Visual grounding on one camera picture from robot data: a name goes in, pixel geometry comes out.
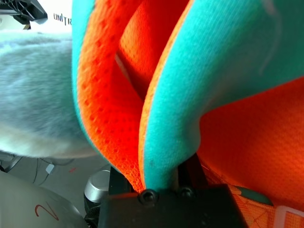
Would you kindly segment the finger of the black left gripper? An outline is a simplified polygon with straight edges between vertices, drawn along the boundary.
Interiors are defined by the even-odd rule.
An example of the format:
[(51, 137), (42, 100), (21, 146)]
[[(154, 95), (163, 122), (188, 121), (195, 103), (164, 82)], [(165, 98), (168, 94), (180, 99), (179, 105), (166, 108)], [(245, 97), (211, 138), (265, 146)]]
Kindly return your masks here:
[(37, 0), (14, 0), (13, 9), (17, 12), (13, 18), (21, 24), (47, 19), (48, 15)]

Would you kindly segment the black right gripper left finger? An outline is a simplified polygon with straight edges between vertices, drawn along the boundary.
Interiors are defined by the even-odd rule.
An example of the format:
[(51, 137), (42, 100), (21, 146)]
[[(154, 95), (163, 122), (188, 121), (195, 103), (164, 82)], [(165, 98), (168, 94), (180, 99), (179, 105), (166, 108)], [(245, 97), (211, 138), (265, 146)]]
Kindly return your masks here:
[(111, 167), (110, 169), (108, 194), (109, 195), (121, 195), (121, 194), (139, 195), (139, 193), (134, 190), (130, 182), (114, 167)]

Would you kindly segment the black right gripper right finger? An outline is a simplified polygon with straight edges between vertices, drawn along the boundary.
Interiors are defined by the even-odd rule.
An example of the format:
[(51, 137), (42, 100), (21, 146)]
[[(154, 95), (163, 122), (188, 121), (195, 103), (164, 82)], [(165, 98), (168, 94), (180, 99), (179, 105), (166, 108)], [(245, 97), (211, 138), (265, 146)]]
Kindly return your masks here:
[(181, 187), (204, 188), (208, 186), (209, 183), (196, 153), (178, 166), (178, 182)]

